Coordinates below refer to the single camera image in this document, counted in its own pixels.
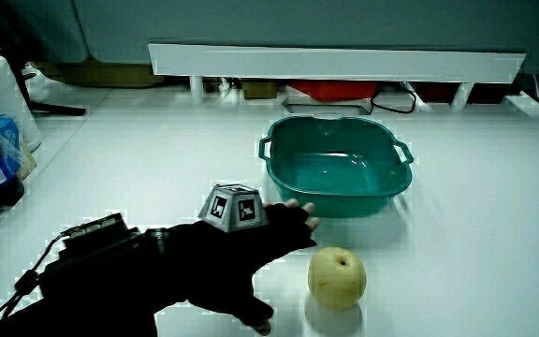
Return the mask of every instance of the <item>teal plastic basin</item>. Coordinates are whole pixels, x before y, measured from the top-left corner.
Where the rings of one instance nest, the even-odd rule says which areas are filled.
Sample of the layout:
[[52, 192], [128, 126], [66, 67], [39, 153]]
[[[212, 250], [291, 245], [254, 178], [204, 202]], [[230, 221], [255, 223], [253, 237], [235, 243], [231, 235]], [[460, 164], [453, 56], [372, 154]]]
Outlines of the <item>teal plastic basin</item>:
[[259, 141], [259, 157], [283, 200], [313, 202], [313, 215], [321, 217], [359, 217], [382, 210], [411, 184], [409, 164], [414, 161], [387, 128], [355, 117], [283, 118]]

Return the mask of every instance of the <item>blue package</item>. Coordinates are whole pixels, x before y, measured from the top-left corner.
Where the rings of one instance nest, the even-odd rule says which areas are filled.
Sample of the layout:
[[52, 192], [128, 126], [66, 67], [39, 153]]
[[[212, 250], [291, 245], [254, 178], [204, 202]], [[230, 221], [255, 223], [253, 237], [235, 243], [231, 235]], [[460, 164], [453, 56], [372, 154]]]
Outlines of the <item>blue package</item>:
[[11, 118], [0, 117], [0, 136], [7, 141], [7, 144], [2, 144], [0, 141], [4, 161], [9, 170], [15, 174], [22, 166], [22, 159], [18, 127]]

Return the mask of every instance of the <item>white table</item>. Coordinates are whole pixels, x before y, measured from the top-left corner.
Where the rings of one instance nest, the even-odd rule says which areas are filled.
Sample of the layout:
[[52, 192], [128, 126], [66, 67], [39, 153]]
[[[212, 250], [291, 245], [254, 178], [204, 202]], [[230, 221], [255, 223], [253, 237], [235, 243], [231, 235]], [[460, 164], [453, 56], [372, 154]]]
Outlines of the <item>white table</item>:
[[[435, 105], [364, 117], [409, 146], [411, 186], [371, 217], [325, 219], [313, 235], [318, 247], [255, 275], [256, 295], [275, 308], [272, 335], [539, 336], [539, 105], [515, 102], [524, 111]], [[111, 212], [142, 230], [190, 223], [218, 182], [278, 200], [256, 150], [286, 115], [276, 100], [195, 105], [171, 88], [110, 91], [3, 219], [0, 305], [71, 225]], [[367, 269], [367, 290], [347, 311], [310, 297], [309, 261], [327, 245], [352, 250]], [[188, 303], [160, 312], [157, 325], [160, 336], [254, 335]]]

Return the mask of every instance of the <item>cardboard box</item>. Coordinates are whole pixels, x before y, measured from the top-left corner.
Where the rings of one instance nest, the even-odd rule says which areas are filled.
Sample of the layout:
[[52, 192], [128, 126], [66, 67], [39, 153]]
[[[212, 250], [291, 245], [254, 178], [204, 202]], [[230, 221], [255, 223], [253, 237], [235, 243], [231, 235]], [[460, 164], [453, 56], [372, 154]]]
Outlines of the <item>cardboard box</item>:
[[242, 80], [244, 99], [278, 97], [278, 82], [265, 80]]

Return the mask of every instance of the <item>finger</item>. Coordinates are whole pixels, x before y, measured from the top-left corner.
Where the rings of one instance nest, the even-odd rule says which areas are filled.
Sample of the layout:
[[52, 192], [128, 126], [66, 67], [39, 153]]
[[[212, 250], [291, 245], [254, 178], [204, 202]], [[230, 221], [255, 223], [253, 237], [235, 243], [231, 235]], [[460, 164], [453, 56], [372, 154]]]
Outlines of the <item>finger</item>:
[[242, 300], [235, 300], [234, 304], [236, 306], [234, 316], [242, 324], [270, 333], [268, 319], [273, 316], [273, 309], [269, 305], [251, 295]]
[[299, 201], [295, 198], [291, 198], [287, 202], [285, 202], [284, 205], [288, 208], [297, 207], [299, 205]]
[[258, 334], [262, 335], [262, 336], [267, 336], [270, 334], [271, 332], [271, 324], [270, 322], [267, 320], [266, 318], [266, 321], [263, 322], [262, 325], [258, 326], [258, 327], [253, 327], [253, 329], [255, 331], [257, 331]]
[[312, 202], [307, 202], [303, 207], [302, 207], [303, 210], [305, 210], [305, 212], [307, 212], [307, 214], [311, 214], [313, 213], [313, 211], [315, 211], [315, 204], [312, 203]]
[[306, 222], [307, 226], [309, 226], [309, 229], [311, 231], [314, 231], [319, 226], [319, 223], [320, 219], [318, 217], [309, 218], [309, 220], [307, 220]]

